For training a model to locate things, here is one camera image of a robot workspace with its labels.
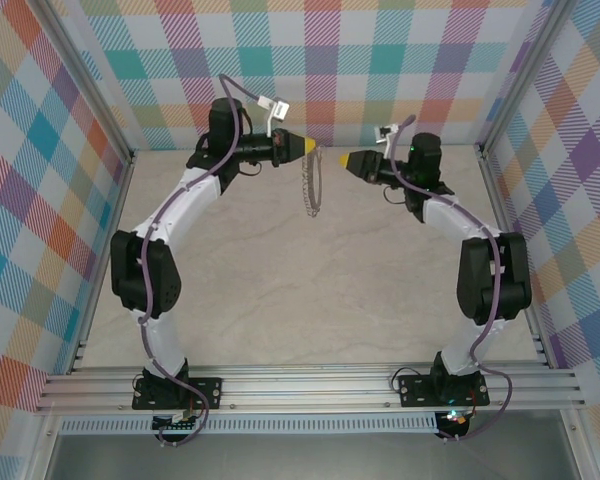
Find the circuit board with green connector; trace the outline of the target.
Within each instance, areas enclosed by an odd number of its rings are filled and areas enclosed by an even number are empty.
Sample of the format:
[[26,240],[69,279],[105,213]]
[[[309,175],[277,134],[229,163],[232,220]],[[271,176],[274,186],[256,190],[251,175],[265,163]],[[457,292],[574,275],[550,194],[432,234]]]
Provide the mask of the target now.
[[199,411],[184,410],[174,414],[156,415],[151,420],[151,430],[163,436],[186,436],[197,427]]

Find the aluminium mounting rail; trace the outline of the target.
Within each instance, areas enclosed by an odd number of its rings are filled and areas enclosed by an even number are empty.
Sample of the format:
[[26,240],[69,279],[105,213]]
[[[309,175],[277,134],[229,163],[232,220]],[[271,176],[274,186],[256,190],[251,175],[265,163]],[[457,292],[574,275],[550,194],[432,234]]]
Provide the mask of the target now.
[[[485,377],[490,403],[486,411],[581,409],[583,391],[570,370],[543,363],[500,364],[509,375]],[[389,381],[395,364],[291,366],[199,366],[193,377],[222,380],[219,412],[234,413],[377,413],[400,410],[400,397]],[[37,405],[40,414],[95,415],[131,412],[136,367],[80,368],[48,378]]]

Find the aluminium side rail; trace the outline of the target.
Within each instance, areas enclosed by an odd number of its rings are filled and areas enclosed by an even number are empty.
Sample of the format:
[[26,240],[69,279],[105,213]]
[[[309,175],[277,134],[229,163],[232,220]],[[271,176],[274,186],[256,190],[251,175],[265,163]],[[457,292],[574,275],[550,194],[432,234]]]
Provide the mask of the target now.
[[[475,147],[475,153],[495,221],[501,230],[513,230],[513,222],[507,212],[505,199],[501,188],[498,186],[494,169],[489,160],[489,155],[484,153],[480,149],[480,146]],[[548,368],[554,368],[555,358],[552,347],[546,340],[546,330],[539,317],[537,305],[534,303],[535,300],[536,297],[533,296],[532,303],[523,311],[526,328],[529,331],[528,337],[533,341],[534,350],[536,351],[536,362],[542,363]],[[503,333],[493,340],[488,352],[489,359],[492,359],[495,354],[499,353],[502,347],[512,346],[514,344],[513,337],[510,333],[516,332],[516,330],[517,327],[511,322]]]
[[102,255],[98,259],[96,269],[94,270],[93,279],[91,280],[89,289],[87,291],[88,296],[86,304],[78,317],[76,327],[72,331],[67,357],[61,370],[62,375],[69,375],[73,371],[74,363],[78,357],[78,350],[87,342],[107,273],[107,266],[110,259],[110,241],[119,226],[120,218],[134,172],[136,158],[137,151],[131,151],[130,157],[126,161],[122,170],[118,196],[110,216],[109,225],[105,231]]

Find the aluminium corner post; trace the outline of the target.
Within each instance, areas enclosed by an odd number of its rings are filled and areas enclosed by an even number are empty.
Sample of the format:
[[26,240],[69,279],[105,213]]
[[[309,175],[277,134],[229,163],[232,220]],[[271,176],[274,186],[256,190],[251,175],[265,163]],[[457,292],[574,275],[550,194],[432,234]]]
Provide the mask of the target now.
[[84,95],[114,150],[127,165],[132,164],[133,150],[101,95],[79,49],[75,46],[60,16],[53,8],[51,1],[26,0],[26,2],[58,51],[67,71],[72,76],[79,91]]
[[492,105],[484,132],[477,142],[480,157],[484,160],[506,132],[526,91],[535,80],[549,51],[568,20],[578,0],[551,0],[538,11],[529,27],[516,59],[511,64],[503,90]]

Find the large grey metal keyring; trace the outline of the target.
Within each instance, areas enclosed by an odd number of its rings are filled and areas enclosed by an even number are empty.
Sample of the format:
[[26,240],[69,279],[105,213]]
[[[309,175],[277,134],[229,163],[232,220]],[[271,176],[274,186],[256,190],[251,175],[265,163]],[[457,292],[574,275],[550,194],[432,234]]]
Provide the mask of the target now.
[[306,213],[311,218],[315,218],[319,214],[322,206],[322,158],[322,148],[317,147],[302,159],[303,200]]

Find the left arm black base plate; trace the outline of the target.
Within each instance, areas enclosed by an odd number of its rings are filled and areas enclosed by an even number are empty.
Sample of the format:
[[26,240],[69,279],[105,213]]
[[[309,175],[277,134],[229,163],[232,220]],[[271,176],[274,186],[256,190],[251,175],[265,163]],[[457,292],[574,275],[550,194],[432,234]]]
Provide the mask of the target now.
[[[203,394],[211,410],[220,406],[222,379],[219,377],[189,378],[189,385]],[[201,410],[202,398],[173,381],[149,375],[137,375],[132,380],[133,410]]]

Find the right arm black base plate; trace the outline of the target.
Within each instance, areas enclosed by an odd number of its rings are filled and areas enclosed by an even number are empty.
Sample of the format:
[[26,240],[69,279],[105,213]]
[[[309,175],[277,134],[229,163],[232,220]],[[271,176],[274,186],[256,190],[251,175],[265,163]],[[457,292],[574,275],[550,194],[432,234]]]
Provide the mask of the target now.
[[398,377],[402,407],[488,406],[489,392],[484,376],[401,375]]

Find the circuit board with orange part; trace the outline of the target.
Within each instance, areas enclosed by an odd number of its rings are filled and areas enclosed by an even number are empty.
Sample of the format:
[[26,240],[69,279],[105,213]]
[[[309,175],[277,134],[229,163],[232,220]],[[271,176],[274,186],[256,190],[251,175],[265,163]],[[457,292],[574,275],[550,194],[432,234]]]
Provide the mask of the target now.
[[475,408],[464,411],[452,409],[447,412],[436,413],[436,435],[442,439],[465,436],[469,431],[470,422],[475,413]]

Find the grey sheet metal panel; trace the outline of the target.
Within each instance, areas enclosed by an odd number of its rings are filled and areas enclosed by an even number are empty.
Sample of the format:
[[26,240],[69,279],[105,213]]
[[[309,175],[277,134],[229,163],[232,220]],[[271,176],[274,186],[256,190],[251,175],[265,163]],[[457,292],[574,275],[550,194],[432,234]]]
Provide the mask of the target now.
[[432,435],[204,435],[181,448],[150,436],[62,436],[36,480],[584,480],[547,430],[446,444]]

